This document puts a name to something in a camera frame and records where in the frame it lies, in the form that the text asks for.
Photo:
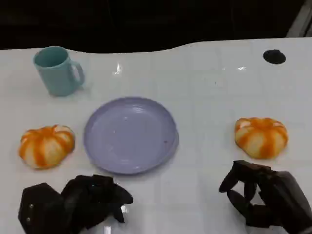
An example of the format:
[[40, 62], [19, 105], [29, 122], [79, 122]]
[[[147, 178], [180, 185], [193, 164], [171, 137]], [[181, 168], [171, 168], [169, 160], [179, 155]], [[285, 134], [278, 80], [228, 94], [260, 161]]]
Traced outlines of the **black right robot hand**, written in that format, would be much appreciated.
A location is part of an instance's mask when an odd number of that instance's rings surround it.
[[227, 194], [247, 226], [280, 226], [289, 234], [312, 232], [312, 209], [296, 179], [287, 171], [236, 160], [219, 192]]

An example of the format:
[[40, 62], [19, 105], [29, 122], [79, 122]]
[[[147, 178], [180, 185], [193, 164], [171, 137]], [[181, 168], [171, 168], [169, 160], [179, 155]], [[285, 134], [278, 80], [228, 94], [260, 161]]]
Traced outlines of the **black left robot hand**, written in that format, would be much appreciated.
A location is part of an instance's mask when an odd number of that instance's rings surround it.
[[47, 183], [24, 188], [18, 220], [27, 234], [79, 234], [110, 216], [124, 223], [121, 207], [133, 201], [112, 177], [78, 175], [61, 193]]

